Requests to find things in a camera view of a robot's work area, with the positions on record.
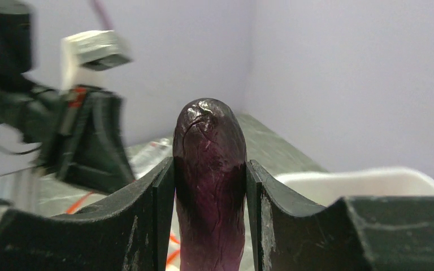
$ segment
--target purple eggplant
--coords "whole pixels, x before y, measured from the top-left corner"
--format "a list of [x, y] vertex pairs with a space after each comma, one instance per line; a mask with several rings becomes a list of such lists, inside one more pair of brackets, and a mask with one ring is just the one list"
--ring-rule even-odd
[[197, 99], [180, 112], [173, 139], [181, 271], [238, 271], [245, 243], [247, 149], [232, 110]]

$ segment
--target transparent plastic object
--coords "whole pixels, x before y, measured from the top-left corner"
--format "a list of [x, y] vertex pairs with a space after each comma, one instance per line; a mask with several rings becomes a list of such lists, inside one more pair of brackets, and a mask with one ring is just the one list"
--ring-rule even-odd
[[0, 176], [0, 199], [12, 202], [17, 209], [37, 213], [39, 184], [32, 168]]
[[172, 152], [171, 141], [163, 138], [151, 141], [130, 160], [136, 179], [140, 179]]

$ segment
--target robotic arm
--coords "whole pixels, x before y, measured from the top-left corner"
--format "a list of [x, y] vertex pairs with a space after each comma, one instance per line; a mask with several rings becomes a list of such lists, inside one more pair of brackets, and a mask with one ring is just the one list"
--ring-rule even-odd
[[[32, 68], [31, 29], [28, 5], [0, 0], [0, 124], [19, 130], [24, 143], [41, 143], [35, 166], [59, 180], [104, 194], [131, 183], [120, 138], [122, 99], [90, 85], [62, 95], [25, 78], [22, 73]], [[130, 61], [119, 41], [105, 31], [75, 37], [70, 47], [76, 65], [102, 71]]]

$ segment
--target white wall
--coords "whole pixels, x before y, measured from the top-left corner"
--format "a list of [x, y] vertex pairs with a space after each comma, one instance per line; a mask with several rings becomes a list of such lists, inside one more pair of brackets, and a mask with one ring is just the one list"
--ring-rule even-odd
[[[24, 0], [36, 8], [36, 70], [32, 77], [60, 87], [60, 39], [99, 29], [90, 1]], [[244, 104], [250, 59], [251, 0], [100, 0], [115, 29], [132, 45], [135, 61], [107, 75], [108, 88], [126, 98], [127, 144], [172, 131], [189, 101], [214, 97], [236, 112]], [[0, 127], [0, 143], [13, 150], [19, 134]], [[33, 158], [0, 154], [0, 174]]]
[[249, 112], [332, 171], [434, 178], [434, 1], [256, 0]]

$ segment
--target white plastic container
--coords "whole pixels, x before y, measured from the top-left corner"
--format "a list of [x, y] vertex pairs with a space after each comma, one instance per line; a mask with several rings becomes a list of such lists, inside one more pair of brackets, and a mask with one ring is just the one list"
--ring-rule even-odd
[[434, 180], [405, 167], [340, 173], [298, 172], [275, 178], [324, 206], [342, 196], [434, 196]]

